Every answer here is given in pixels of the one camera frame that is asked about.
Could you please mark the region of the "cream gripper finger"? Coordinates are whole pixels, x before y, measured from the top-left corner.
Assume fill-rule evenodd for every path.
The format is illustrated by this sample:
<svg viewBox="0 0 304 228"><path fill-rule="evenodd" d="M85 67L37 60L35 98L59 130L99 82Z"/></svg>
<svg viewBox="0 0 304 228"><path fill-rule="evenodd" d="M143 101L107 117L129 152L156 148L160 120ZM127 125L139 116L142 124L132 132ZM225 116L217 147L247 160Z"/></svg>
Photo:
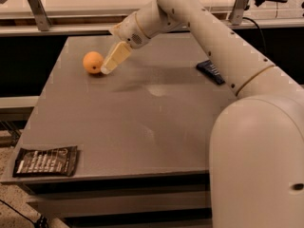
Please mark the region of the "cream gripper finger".
<svg viewBox="0 0 304 228"><path fill-rule="evenodd" d="M131 52L132 48L127 42L114 44L104 59L101 66L101 72L104 75L111 73L119 64L130 56Z"/></svg>

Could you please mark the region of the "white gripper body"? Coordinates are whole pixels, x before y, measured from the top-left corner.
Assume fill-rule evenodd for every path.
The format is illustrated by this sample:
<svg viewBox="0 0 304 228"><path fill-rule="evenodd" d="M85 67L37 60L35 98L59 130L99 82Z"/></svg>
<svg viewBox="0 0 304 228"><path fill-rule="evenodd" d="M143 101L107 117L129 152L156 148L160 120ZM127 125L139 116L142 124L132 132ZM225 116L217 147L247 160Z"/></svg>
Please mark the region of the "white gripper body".
<svg viewBox="0 0 304 228"><path fill-rule="evenodd" d="M133 49L141 48L150 42L139 26L136 12L131 13L121 23L113 26L110 33L128 43Z"/></svg>

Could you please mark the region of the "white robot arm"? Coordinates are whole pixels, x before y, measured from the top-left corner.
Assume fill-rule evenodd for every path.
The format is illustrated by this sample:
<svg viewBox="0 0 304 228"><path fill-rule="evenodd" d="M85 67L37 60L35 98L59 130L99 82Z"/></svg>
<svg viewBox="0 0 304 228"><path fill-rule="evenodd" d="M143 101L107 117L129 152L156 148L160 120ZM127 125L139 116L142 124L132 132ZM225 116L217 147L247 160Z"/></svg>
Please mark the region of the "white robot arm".
<svg viewBox="0 0 304 228"><path fill-rule="evenodd" d="M153 0L128 15L111 29L120 41L103 73L180 25L237 98L210 138L213 228L304 228L304 89L200 0Z"/></svg>

